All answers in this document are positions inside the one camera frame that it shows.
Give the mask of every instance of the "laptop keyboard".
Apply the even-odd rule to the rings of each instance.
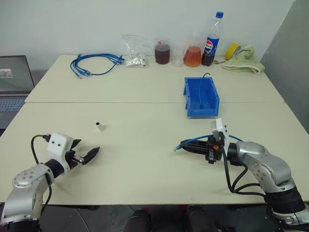
[[[19,111],[26,98],[0,98],[0,112]]]

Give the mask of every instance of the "brown liquid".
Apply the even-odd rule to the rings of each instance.
[[[201,49],[197,46],[188,47],[183,62],[186,66],[197,67],[201,64]]]
[[[155,61],[158,64],[169,63],[170,47],[167,44],[157,44],[154,48]]]
[[[214,55],[213,56],[207,56],[205,53],[202,55],[202,65],[210,66],[213,62]]]

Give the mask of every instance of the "laptop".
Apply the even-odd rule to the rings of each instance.
[[[34,83],[26,56],[0,56],[0,129],[6,129]]]

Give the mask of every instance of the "orange liquid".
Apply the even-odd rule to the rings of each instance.
[[[201,64],[201,49],[197,46],[188,47],[183,62],[186,66],[197,67]]]

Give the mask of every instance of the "beaker with orange liquid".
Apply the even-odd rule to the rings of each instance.
[[[189,36],[187,51],[183,57],[183,62],[186,66],[197,67],[201,64],[201,37],[197,33],[193,33]]]

